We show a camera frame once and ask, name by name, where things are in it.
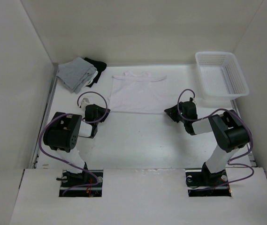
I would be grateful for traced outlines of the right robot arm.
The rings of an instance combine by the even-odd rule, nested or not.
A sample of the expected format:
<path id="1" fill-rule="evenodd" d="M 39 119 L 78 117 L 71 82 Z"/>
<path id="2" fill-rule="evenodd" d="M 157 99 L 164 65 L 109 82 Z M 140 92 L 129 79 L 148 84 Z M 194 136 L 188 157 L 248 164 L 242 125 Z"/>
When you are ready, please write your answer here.
<path id="1" fill-rule="evenodd" d="M 190 135 L 212 132 L 216 148 L 203 164 L 200 172 L 187 175 L 190 186 L 217 186 L 226 183 L 225 167 L 231 157 L 251 141 L 250 132 L 234 110 L 223 110 L 221 114 L 209 115 L 199 119 L 195 103 L 191 100 L 179 102 L 165 109 L 166 115 L 174 122 L 182 122 Z"/>

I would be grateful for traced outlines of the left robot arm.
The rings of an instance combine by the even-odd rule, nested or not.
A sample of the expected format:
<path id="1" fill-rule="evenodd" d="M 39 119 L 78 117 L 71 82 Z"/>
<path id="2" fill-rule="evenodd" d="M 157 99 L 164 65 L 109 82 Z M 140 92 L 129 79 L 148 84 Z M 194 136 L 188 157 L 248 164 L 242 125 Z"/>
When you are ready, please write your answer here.
<path id="1" fill-rule="evenodd" d="M 87 105 L 84 116 L 79 114 L 67 115 L 64 112 L 56 112 L 52 117 L 51 124 L 43 134 L 43 143 L 50 149 L 57 151 L 62 161 L 76 167 L 83 168 L 84 171 L 76 171 L 72 176 L 72 181 L 78 186 L 83 187 L 88 183 L 88 179 L 96 181 L 88 170 L 76 144 L 79 137 L 94 138 L 98 132 L 98 124 L 104 122 L 110 113 L 110 109 L 100 107 L 96 104 Z"/>

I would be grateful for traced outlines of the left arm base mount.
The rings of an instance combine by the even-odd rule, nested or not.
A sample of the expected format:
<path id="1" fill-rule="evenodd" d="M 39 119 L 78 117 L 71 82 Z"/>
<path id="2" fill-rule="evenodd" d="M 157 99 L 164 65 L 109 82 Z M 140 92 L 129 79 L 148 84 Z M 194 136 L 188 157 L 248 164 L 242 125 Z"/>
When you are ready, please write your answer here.
<path id="1" fill-rule="evenodd" d="M 56 178 L 60 182 L 59 197 L 102 197 L 104 171 L 91 172 L 98 178 L 98 183 L 94 176 L 85 172 L 63 171 L 62 175 Z"/>

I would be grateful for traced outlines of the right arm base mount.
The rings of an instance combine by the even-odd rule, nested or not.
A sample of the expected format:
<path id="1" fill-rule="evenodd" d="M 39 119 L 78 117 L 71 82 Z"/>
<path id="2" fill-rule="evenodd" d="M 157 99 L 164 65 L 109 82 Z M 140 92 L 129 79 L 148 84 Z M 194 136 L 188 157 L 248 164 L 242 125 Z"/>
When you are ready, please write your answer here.
<path id="1" fill-rule="evenodd" d="M 231 197 L 229 184 L 221 186 L 228 181 L 225 170 L 213 175 L 188 170 L 185 175 L 189 197 Z"/>

